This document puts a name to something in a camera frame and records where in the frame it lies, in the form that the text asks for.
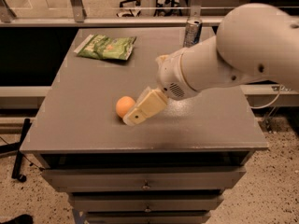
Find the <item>cable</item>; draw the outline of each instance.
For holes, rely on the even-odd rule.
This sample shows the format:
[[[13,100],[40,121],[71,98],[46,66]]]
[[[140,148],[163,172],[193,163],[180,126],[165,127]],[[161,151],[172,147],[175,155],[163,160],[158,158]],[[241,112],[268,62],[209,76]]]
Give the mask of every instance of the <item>cable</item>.
[[[7,145],[9,145],[9,142],[7,142],[3,137],[0,136],[0,139],[1,139],[4,143],[6,143]],[[24,154],[23,154],[23,157],[24,157],[26,160],[28,160],[28,161],[30,162],[29,166],[33,166],[33,165],[34,165],[34,166],[35,166],[36,168],[38,168],[39,171],[41,171],[41,172],[45,170],[44,168],[39,167],[39,166],[36,165],[34,162],[30,161]]]
[[[273,104],[273,103],[278,99],[278,97],[280,96],[281,88],[282,88],[282,85],[280,84],[280,85],[279,85],[279,88],[278,88],[278,94],[277,94],[277,96],[273,99],[273,101],[271,101],[271,102],[268,103],[267,105],[262,105],[262,106],[257,106],[257,107],[250,106],[250,108],[252,108],[252,109],[267,108],[268,106],[270,106],[271,104]]]

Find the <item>gray tabletop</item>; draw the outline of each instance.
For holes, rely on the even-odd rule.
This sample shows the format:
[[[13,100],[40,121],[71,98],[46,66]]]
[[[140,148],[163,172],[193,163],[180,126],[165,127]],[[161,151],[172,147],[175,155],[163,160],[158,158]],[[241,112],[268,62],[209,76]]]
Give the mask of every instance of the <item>gray tabletop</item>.
[[[127,62],[77,57],[90,34],[137,36]],[[202,40],[213,35],[204,28]],[[21,151],[91,153],[265,149],[267,142],[242,91],[211,89],[170,101],[159,115],[129,127],[115,112],[119,98],[156,88],[155,58],[181,48],[184,28],[81,29],[40,108]]]

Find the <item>white cable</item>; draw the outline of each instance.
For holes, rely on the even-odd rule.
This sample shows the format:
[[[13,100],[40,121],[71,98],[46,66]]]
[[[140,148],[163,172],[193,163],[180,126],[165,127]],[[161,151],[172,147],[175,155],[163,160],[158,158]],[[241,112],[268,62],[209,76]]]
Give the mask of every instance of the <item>white cable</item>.
[[[270,106],[271,104],[273,104],[278,99],[278,97],[280,96],[281,88],[282,88],[282,85],[280,84],[279,87],[278,87],[278,94],[277,94],[277,96],[273,99],[273,101],[271,101],[267,105],[262,105],[262,106],[257,106],[257,107],[250,106],[250,108],[252,108],[252,109],[267,108],[268,106]]]

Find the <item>orange ball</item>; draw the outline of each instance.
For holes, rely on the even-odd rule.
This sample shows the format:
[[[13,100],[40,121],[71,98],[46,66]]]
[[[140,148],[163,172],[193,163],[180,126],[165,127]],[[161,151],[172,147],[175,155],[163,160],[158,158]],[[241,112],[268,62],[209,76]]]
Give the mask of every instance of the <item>orange ball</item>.
[[[116,113],[119,117],[123,118],[129,109],[135,104],[135,100],[129,96],[123,96],[116,103]]]

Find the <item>floor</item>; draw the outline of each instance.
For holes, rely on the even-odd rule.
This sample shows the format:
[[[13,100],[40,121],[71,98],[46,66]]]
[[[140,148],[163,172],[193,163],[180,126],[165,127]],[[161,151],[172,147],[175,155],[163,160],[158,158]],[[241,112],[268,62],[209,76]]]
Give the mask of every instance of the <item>floor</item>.
[[[283,116],[275,117],[272,124],[273,133],[264,131],[269,149],[255,153],[248,161],[248,172],[233,189],[224,192],[224,202],[206,224],[299,223],[298,133]],[[9,130],[0,136],[9,143],[17,142],[20,135]],[[38,165],[34,157],[28,159]],[[10,178],[14,160],[15,156],[0,159],[0,223],[29,214],[35,224],[74,224],[67,195],[49,186],[38,168],[24,161],[21,173],[27,181],[20,183]]]

